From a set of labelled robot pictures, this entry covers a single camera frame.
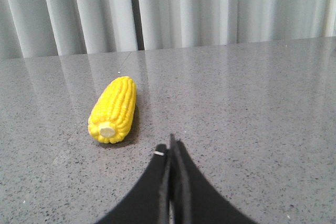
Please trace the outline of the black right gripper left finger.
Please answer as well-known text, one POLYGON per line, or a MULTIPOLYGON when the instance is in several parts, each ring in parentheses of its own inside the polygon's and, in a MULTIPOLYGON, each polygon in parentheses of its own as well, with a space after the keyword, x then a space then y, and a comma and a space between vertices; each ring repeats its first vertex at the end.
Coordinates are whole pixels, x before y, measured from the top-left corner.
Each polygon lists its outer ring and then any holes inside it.
POLYGON ((134 187, 97 223, 169 223, 169 174, 169 150, 159 144, 134 187))

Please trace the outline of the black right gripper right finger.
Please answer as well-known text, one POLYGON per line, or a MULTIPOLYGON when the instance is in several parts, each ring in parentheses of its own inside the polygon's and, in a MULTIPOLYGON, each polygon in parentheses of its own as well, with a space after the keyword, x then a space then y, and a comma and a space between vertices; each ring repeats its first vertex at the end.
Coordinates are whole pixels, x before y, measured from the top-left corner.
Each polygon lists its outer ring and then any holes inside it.
POLYGON ((170 200, 175 223, 255 223, 216 191, 174 134, 170 135, 170 153, 170 200))

